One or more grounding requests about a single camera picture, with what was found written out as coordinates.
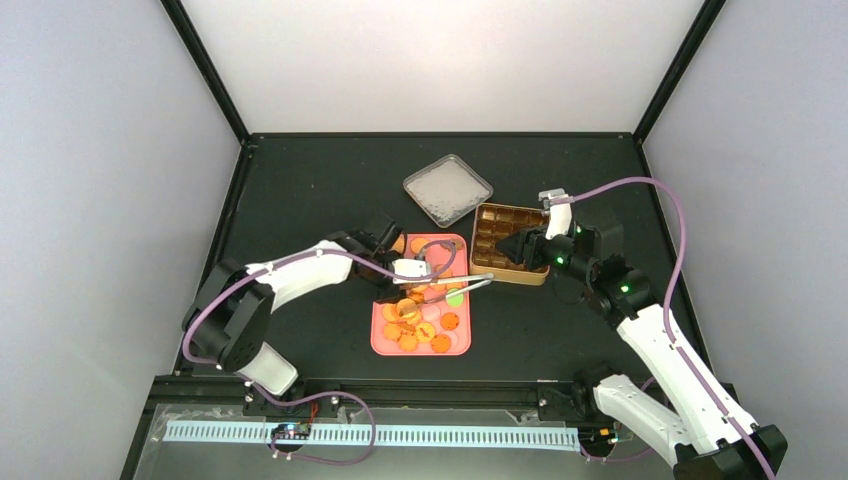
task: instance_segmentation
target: metal tweezers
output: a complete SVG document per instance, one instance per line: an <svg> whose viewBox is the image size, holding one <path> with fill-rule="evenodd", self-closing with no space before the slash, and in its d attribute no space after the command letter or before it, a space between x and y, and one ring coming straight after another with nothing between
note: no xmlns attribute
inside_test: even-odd
<svg viewBox="0 0 848 480"><path fill-rule="evenodd" d="M455 297L457 295L462 295L463 293L470 292L471 290L474 290L476 288L485 287L486 285L492 283L492 280L494 278L495 278L494 273L483 273L483 274L480 274L480 275L465 275L465 276L462 276L462 277L440 278L440 279L436 280L435 282L420 282L420 283L408 282L408 283L404 283L402 288L410 289L410 288L414 288L414 287L420 287L422 285L444 285L444 284L447 284L447 283L469 282L467 287L462 287L462 288L454 290L452 292L446 292L446 293L443 293L441 295L437 295L437 296L435 296L435 297L433 297L429 300L425 300L424 304L427 305L427 304L432 304L432 303L439 303L442 300L447 300L451 297Z"/></svg>

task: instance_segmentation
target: black tabletop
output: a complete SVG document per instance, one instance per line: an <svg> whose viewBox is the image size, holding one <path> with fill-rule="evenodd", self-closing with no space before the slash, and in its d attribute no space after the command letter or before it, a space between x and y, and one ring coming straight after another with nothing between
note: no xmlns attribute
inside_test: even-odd
<svg viewBox="0 0 848 480"><path fill-rule="evenodd" d="M494 187L494 203L538 207L539 191L582 193L644 175L629 134L254 135L249 171L224 257L244 263L311 247L357 227L377 211L409 232L443 231L402 181L447 154L460 156ZM621 187L604 202L624 226L628 260L661 297L671 273L669 243L647 186ZM473 213L447 231L471 239ZM628 346L585 305L580 288L549 277L540 287L493 284L471 294L471 348L456 357L384 357L370 344L374 287L350 280L280 308L266 340L307 378L348 380L570 380L608 361L634 380L650 376ZM681 295L673 303L684 333L693 319Z"/></svg>

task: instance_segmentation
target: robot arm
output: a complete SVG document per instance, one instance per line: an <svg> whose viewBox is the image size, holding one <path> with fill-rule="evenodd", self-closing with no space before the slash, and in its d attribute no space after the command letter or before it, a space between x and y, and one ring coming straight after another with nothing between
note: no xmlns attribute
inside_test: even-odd
<svg viewBox="0 0 848 480"><path fill-rule="evenodd" d="M383 217L369 228L372 230L333 234L315 246L290 256L298 257L297 261L286 263L280 259L244 267L232 260L219 263L186 314L183 329L187 335L201 311L222 292L252 274L268 273L257 276L206 316L195 327L189 339L190 347L199 357L214 359L220 370L256 382L274 395L285 393L298 373L291 363L264 342L271 313L313 290L344 282L351 274L380 288L377 301L392 300L400 295L397 282L372 269L360 267L351 256L366 259L406 277L430 275L426 262L404 259L400 253L391 250L401 235L394 221ZM346 255L329 253L332 251L345 252Z"/></svg>
<svg viewBox="0 0 848 480"><path fill-rule="evenodd" d="M673 467L676 478L764 478L733 421L751 436L776 471L787 448L777 427L759 427L739 406L695 353L673 315L670 326L675 341L671 342L663 309L647 277L626 263L621 225L608 212L593 212L581 224L572 221L563 226L553 221L571 219L570 204L553 202L565 196L562 190L542 192L551 224L517 232L499 242L498 250L530 270L550 265L583 282L589 306L645 362L676 413L606 366L578 379L573 394L578 410L587 416L603 413L627 425ZM720 411L717 404L727 411Z"/></svg>

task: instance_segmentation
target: white wall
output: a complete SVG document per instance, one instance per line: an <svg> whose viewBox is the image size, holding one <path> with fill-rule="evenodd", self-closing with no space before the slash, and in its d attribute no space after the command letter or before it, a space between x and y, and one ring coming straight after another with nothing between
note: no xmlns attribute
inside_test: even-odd
<svg viewBox="0 0 848 480"><path fill-rule="evenodd" d="M184 3L252 132L630 132L702 0Z"/></svg>
<svg viewBox="0 0 848 480"><path fill-rule="evenodd" d="M845 25L835 0L727 2L646 144L718 374L789 440L779 478L848 471Z"/></svg>
<svg viewBox="0 0 848 480"><path fill-rule="evenodd" d="M238 146L159 2L0 32L0 478L117 478Z"/></svg>

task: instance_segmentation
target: black frame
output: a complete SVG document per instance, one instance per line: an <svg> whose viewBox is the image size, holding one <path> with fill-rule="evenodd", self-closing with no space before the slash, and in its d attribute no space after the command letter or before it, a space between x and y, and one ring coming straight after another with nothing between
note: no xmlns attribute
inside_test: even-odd
<svg viewBox="0 0 848 480"><path fill-rule="evenodd" d="M665 105L668 103L675 87L683 77L686 68L694 58L698 48L709 32L710 27L717 18L721 8L726 0L705 0L698 15L689 31L684 38L682 44L666 71L665 76L657 87L650 104L643 114L638 126L633 133L633 142L636 151L639 155L642 170L645 176L651 176L645 153L642 148L644 141L647 139L653 126L656 124ZM208 276L212 267L221 260L221 254L225 247L225 242L232 225L232 220L236 211L238 199L240 198L247 172L250 169L250 164L253 159L252 151L256 145L250 142L251 134L242 121L235 104L232 101L221 77L215 69L212 59L209 57L197 31L191 23L188 13L186 12L180 0L161 0L166 12L174 24L180 37L186 45L189 53L197 65L198 70L203 76L207 86L209 87L215 100L218 102L222 113L227 119L233 134L241 144L241 151L236 163L235 172L227 191L227 196L224 202L223 209L215 230L215 236L209 249L209 254L203 269L201 284ZM666 247L669 256L673 259L674 244L671 234L668 230L667 223L660 208L659 197L657 192L652 190L652 200L655 209L660 215L660 220L666 225L664 229ZM700 352L706 352L704 340L698 328L697 318L694 315L692 303L689 298L688 290L686 289L684 279L679 280L681 284L680 292L683 302L688 313L693 318L693 327L695 331L695 346ZM704 362L708 368L712 368L709 358L704 355ZM124 469L121 473L122 479L132 479L136 466L138 465L139 456L144 446L144 440L147 436L150 422L156 406L164 403L175 404L245 404L244 395L245 387L242 382L235 378L222 377L191 377L191 365L186 364L182 355L179 354L174 365L174 374L156 377L150 390L145 408L142 412L136 434L133 438ZM302 386L304 392L312 393L325 391L329 389L349 390L362 396L369 404L374 406L391 407L399 405L399 399L403 399L404 405L414 405L417 407L445 407L457 406L464 408L500 408L500 409L515 409L527 410L528 408L538 408L540 415L545 419L550 420L565 420L570 425L577 427L597 427L608 424L608 419L601 419L596 422L584 422L576 417L573 407L564 400L562 395L557 395L556 391L567 391L569 384L465 384L459 382L433 382L427 385L419 385L415 389L408 386L398 386L387 383L371 382L371 383L345 383L340 385L332 380L307 380ZM725 388L735 397L735 391L732 385L725 385ZM393 396L392 392L402 390L399 394ZM540 400L545 400L545 406L539 406ZM326 406L325 411L332 412L333 408L330 405ZM261 409L261 402L257 402L254 409ZM264 410L257 414L268 414Z"/></svg>

